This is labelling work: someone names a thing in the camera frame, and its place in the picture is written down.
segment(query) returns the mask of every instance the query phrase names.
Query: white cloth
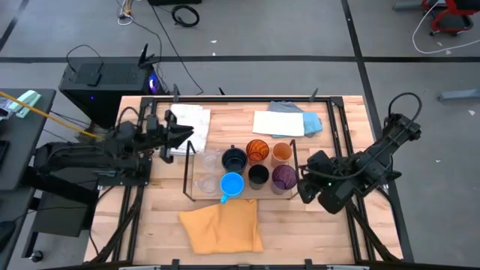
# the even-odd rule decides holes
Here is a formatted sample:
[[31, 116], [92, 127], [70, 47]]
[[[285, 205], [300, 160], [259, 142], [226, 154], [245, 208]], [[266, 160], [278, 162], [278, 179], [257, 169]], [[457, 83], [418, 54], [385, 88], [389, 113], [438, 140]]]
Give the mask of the white cloth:
[[193, 127], [193, 135], [190, 136], [178, 149], [172, 148], [173, 155], [186, 155], [188, 140], [192, 142], [197, 153], [205, 150], [210, 126], [210, 109], [203, 109], [200, 105], [173, 104], [170, 110], [177, 117], [177, 124]]
[[305, 135], [303, 114], [301, 112], [255, 111], [253, 132], [302, 137]]

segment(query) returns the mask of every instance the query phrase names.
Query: purple cup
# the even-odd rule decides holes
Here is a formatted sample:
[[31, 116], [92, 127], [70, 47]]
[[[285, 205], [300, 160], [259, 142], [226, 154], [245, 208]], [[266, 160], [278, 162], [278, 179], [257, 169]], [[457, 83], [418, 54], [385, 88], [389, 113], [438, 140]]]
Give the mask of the purple cup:
[[271, 191], [277, 195], [284, 194], [297, 185], [296, 171], [291, 166], [277, 166], [271, 173]]

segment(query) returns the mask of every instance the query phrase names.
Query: red chair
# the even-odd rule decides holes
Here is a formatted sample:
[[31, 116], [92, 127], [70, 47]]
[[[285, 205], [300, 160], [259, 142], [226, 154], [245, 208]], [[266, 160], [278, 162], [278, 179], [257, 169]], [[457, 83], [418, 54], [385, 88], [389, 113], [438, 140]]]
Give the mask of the red chair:
[[[421, 5], [428, 11], [432, 6], [428, 0], [422, 0]], [[431, 36], [447, 32], [456, 36], [473, 27], [470, 16], [480, 11], [480, 0], [445, 0], [445, 6], [435, 7], [431, 13], [434, 17], [431, 23]]]

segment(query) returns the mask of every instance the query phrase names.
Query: cup handle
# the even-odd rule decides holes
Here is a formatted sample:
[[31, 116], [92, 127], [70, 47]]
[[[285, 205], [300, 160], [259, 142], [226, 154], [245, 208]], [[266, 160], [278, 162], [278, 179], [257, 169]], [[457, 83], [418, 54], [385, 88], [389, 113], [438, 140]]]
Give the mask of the cup handle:
[[221, 203], [221, 204], [224, 204], [224, 203], [227, 202], [227, 200], [228, 200], [228, 195], [224, 194], [224, 195], [222, 196], [222, 198], [220, 199], [220, 203]]

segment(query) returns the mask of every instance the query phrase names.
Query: orange cup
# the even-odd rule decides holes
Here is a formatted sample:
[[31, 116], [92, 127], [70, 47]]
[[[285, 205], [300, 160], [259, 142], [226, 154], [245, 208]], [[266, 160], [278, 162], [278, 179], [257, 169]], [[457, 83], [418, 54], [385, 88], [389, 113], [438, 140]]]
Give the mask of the orange cup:
[[250, 165], [262, 162], [269, 156], [269, 145], [261, 139], [254, 139], [247, 144], [248, 163]]
[[273, 147], [271, 152], [271, 165], [276, 167], [285, 164], [292, 157], [293, 150], [285, 142], [279, 142]]

